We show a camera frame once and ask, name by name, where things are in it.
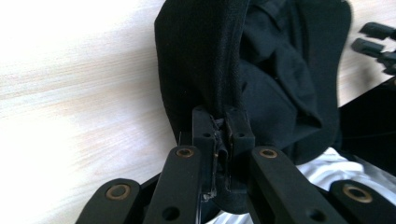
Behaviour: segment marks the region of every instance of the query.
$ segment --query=wood grain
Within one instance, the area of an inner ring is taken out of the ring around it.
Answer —
[[[351,2],[348,44],[367,21],[396,22],[392,0]],[[176,145],[163,110],[153,37],[162,4],[2,3],[2,223],[74,223],[108,180],[143,183],[160,172]],[[347,45],[340,105],[386,78],[374,60]]]

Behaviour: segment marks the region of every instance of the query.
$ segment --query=tabletop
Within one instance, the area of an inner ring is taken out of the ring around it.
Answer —
[[[1,222],[74,223],[107,181],[143,183],[161,171],[176,145],[154,44],[163,2],[0,4]],[[350,50],[359,29],[368,21],[396,24],[393,0],[349,2],[354,22],[339,105],[389,78],[374,59]]]

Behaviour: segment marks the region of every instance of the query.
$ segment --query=wooden table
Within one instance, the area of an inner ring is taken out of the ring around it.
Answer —
[[[340,105],[387,78],[351,52],[393,0],[353,0]],[[176,145],[159,91],[153,22],[163,0],[21,1],[0,6],[2,223],[73,223],[108,180],[140,183]]]

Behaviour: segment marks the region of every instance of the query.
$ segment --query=black garment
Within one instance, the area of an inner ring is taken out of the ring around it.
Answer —
[[[336,73],[350,24],[340,0],[167,0],[155,21],[163,103],[176,138],[205,105],[246,109],[257,145],[295,163],[338,129]]]

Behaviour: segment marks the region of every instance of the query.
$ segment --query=light wood surface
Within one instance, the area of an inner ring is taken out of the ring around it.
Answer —
[[[351,2],[350,40],[367,21],[396,25],[393,0]],[[1,223],[74,223],[108,180],[160,172],[176,145],[154,44],[162,4],[1,3]],[[346,47],[340,105],[385,80],[381,70]]]

